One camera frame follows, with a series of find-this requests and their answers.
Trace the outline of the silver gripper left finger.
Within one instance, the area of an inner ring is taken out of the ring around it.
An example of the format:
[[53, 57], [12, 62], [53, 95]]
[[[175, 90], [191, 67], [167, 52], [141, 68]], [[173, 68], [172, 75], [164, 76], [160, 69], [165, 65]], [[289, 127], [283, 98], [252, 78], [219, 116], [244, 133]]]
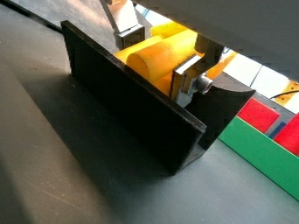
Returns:
[[139, 24], [131, 0], [99, 0], [115, 30], [116, 46], [120, 50], [145, 39], [145, 28]]

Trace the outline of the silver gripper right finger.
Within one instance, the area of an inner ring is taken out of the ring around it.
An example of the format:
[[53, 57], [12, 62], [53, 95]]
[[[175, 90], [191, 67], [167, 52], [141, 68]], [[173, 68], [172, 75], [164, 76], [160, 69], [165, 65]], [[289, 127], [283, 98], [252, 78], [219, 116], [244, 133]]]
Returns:
[[223, 49], [223, 45], [197, 35], [195, 54], [172, 70], [169, 96], [181, 107], [189, 104], [195, 93], [208, 93], [212, 80], [207, 71], [219, 63]]

